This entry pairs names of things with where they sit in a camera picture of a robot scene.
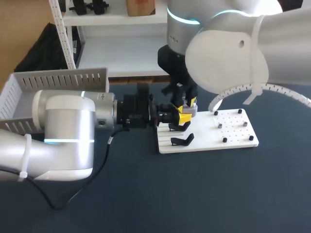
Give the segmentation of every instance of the white tray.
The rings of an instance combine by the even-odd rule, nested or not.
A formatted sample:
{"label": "white tray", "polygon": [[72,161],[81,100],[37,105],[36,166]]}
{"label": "white tray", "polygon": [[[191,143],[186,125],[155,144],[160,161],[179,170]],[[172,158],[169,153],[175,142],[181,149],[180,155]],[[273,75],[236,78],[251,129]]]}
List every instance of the white tray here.
{"label": "white tray", "polygon": [[[189,146],[172,146],[172,137],[186,139],[191,133],[194,134],[194,140]],[[254,137],[253,141],[249,140],[250,136]],[[248,148],[259,145],[245,110],[239,114],[238,109],[218,111],[217,116],[211,112],[198,112],[186,132],[170,131],[168,124],[160,123],[157,137],[159,152],[162,154]]]}

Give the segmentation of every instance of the white cable tie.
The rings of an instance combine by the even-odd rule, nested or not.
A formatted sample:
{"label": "white cable tie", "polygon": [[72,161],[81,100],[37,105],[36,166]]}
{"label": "white cable tie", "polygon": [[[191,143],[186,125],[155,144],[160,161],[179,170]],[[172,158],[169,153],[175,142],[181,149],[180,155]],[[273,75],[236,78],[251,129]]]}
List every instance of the white cable tie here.
{"label": "white cable tie", "polygon": [[257,59],[257,49],[258,49],[258,38],[261,23],[265,15],[261,15],[258,17],[254,24],[253,32],[252,32],[252,41],[251,41],[251,48],[250,48],[250,80],[253,84],[252,94],[247,98],[247,100],[243,103],[249,105],[257,96],[261,96],[263,93],[261,83],[255,77],[256,71],[256,59]]}
{"label": "white cable tie", "polygon": [[108,140],[108,144],[109,144],[109,145],[111,144],[112,139],[113,139],[113,137],[110,137],[110,138],[109,138],[109,140]]}
{"label": "white cable tie", "polygon": [[28,168],[28,162],[29,162],[29,157],[30,157],[30,148],[31,148],[32,138],[30,134],[25,134],[24,137],[26,138],[26,146],[25,146],[23,157],[22,157],[22,164],[21,164],[21,170],[19,173],[18,182],[23,181],[28,176],[27,168]]}

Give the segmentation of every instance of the white shelf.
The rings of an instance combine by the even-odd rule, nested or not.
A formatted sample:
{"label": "white shelf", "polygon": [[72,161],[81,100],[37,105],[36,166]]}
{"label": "white shelf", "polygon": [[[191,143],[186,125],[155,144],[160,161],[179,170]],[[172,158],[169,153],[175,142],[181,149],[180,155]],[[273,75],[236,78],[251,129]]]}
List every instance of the white shelf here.
{"label": "white shelf", "polygon": [[167,22],[166,0],[156,0],[155,15],[129,17],[125,0],[106,0],[110,4],[104,15],[97,16],[94,11],[87,10],[87,15],[78,16],[74,11],[67,11],[63,17],[65,26],[91,25],[127,25],[127,24],[154,24]]}
{"label": "white shelf", "polygon": [[107,67],[109,77],[167,75],[157,64],[166,36],[96,37],[86,40],[79,68]]}

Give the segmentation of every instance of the black bracket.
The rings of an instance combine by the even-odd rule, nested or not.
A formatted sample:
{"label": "black bracket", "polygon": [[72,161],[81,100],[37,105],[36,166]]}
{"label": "black bracket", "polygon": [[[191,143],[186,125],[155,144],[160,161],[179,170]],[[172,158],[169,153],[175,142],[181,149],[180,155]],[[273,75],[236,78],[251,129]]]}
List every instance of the black bracket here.
{"label": "black bracket", "polygon": [[172,146],[176,145],[176,146],[184,146],[187,147],[190,145],[190,143],[194,140],[194,134],[190,134],[189,137],[184,140],[184,139],[180,139],[180,138],[171,138],[171,143]]}
{"label": "black bracket", "polygon": [[170,131],[180,131],[180,132],[185,132],[188,127],[190,126],[191,122],[186,122],[184,125],[174,125],[174,124],[169,124]]}

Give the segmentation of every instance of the white plastic basket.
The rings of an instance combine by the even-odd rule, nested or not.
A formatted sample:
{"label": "white plastic basket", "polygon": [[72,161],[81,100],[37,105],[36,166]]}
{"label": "white plastic basket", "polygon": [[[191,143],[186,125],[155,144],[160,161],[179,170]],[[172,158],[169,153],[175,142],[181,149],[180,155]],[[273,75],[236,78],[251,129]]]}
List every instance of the white plastic basket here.
{"label": "white plastic basket", "polygon": [[108,92],[108,69],[12,73],[0,95],[0,129],[18,134],[41,133],[32,119],[32,102],[39,90]]}

